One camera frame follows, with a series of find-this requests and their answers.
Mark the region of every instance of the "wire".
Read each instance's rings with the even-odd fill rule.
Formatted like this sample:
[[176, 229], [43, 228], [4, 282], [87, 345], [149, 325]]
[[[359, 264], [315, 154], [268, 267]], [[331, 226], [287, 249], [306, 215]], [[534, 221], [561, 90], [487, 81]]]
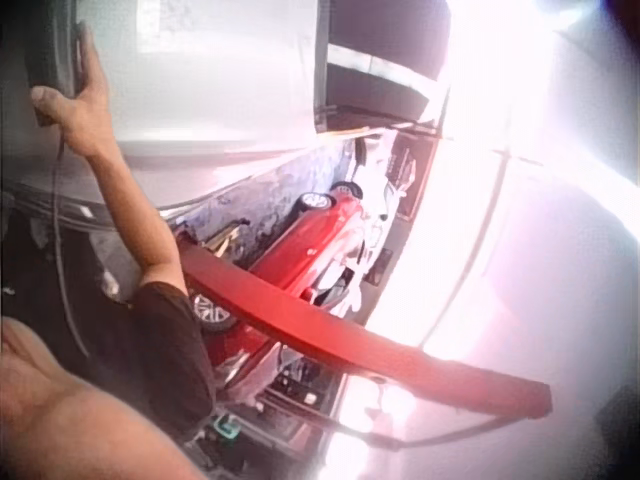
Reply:
[[62, 161], [64, 158], [64, 137], [62, 135], [62, 130], [60, 130], [60, 143], [58, 145], [58, 154], [56, 155], [56, 161], [53, 164], [53, 174], [51, 178], [51, 204], [53, 206], [51, 216], [53, 223], [53, 248], [55, 252], [55, 260], [56, 260], [56, 273], [58, 275], [58, 284], [60, 286], [60, 297], [62, 298], [62, 307], [64, 309], [64, 317], [67, 322], [67, 326], [69, 327], [69, 331], [73, 336], [76, 345], [82, 352], [85, 357], [89, 357], [89, 351], [87, 350], [86, 345], [82, 341], [82, 337], [80, 337], [80, 333], [78, 332], [78, 328], [76, 327], [76, 323], [73, 319], [73, 314], [71, 313], [71, 304], [69, 303], [69, 296], [67, 295], [67, 282], [64, 277], [64, 263], [62, 261], [62, 236], [60, 235], [60, 195], [58, 192], [59, 183], [60, 183], [60, 170], [62, 166]]

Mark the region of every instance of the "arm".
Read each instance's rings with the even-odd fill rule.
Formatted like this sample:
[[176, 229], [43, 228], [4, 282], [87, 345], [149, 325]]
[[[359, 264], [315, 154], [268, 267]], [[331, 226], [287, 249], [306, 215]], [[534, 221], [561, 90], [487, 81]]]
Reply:
[[25, 325], [2, 321], [0, 463], [16, 478], [203, 480], [148, 420], [69, 374]]
[[34, 87], [39, 110], [60, 124], [65, 141], [87, 159], [124, 244], [142, 269], [141, 285], [169, 283], [186, 294], [178, 247], [167, 224], [137, 185], [115, 141], [107, 80], [88, 29], [80, 35], [85, 88], [74, 100]]

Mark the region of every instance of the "car wheel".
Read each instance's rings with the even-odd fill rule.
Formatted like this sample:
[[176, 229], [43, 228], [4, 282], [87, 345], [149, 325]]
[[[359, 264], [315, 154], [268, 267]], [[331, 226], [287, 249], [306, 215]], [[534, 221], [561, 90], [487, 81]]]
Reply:
[[333, 204], [333, 197], [326, 193], [307, 192], [300, 195], [298, 199], [298, 209], [301, 212], [308, 210], [329, 210]]
[[216, 306], [204, 295], [195, 295], [192, 303], [193, 311], [200, 320], [200, 325], [208, 332], [225, 332], [237, 322], [234, 316], [224, 308]]
[[362, 197], [364, 196], [360, 185], [354, 182], [336, 182], [333, 184], [333, 187], [331, 187], [331, 190], [337, 190], [341, 193], [347, 193], [352, 197], [356, 197], [358, 200], [362, 200]]

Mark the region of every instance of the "person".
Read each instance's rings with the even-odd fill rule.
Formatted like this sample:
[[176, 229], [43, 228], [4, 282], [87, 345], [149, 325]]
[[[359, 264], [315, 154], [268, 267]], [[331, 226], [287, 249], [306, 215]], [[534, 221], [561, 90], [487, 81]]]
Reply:
[[[71, 358], [70, 345], [73, 344], [59, 341], [65, 335], [69, 337], [69, 331], [64, 316], [52, 313], [55, 306], [60, 306], [55, 275], [50, 275], [53, 280], [49, 281], [47, 288], [34, 287], [33, 284], [21, 286], [16, 280], [15, 294], [4, 303], [7, 307], [20, 307], [15, 311], [26, 312], [25, 318], [8, 310], [5, 312], [29, 325], [49, 346], [62, 367], [134, 407], [174, 442], [185, 442], [197, 433], [214, 411], [213, 370], [187, 296], [175, 239], [136, 184], [120, 152], [111, 124], [105, 73], [89, 29], [81, 24], [79, 30], [84, 76], [81, 93], [70, 99], [55, 89], [35, 86], [31, 90], [31, 99], [40, 112], [59, 124], [66, 144], [86, 159], [116, 229], [140, 266], [141, 280], [130, 304], [126, 308], [121, 307], [116, 314], [112, 310], [114, 302], [101, 292], [91, 293], [93, 290], [88, 289], [88, 285], [95, 282], [77, 278], [78, 275], [67, 275], [72, 311], [80, 324], [81, 336], [86, 333], [86, 327], [82, 328], [84, 324], [80, 320], [92, 320], [98, 328], [97, 333], [86, 335], [89, 340], [88, 358], [82, 355]], [[76, 248], [74, 242], [78, 238], [87, 238], [79, 232], [66, 232], [66, 235], [63, 246], [67, 252]], [[82, 248], [78, 247], [73, 254], [65, 256], [65, 271], [71, 269], [69, 262], [81, 257]], [[49, 266], [45, 263], [43, 260], [43, 271], [50, 269], [51, 262], [48, 262]], [[28, 273], [39, 268], [40, 264], [17, 265], [14, 270]], [[33, 295], [38, 295], [35, 302]], [[100, 397], [95, 392], [89, 396]], [[109, 402], [113, 403], [112, 400], [100, 400], [98, 403]], [[122, 413], [119, 418], [124, 422], [131, 416], [130, 412]], [[122, 423], [113, 428], [125, 432], [129, 426]], [[96, 430], [94, 435], [94, 441], [99, 441], [103, 433]]]
[[24, 324], [2, 318], [2, 335], [0, 478], [205, 478], [142, 415], [64, 370]]

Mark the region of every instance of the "red bar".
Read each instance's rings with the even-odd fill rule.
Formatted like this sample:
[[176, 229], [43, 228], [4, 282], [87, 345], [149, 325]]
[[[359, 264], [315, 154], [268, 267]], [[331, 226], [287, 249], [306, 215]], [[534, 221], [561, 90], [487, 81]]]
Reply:
[[382, 377], [415, 396], [514, 418], [552, 411], [548, 385], [439, 360], [296, 299], [206, 250], [181, 242], [187, 280], [233, 315], [339, 371]]

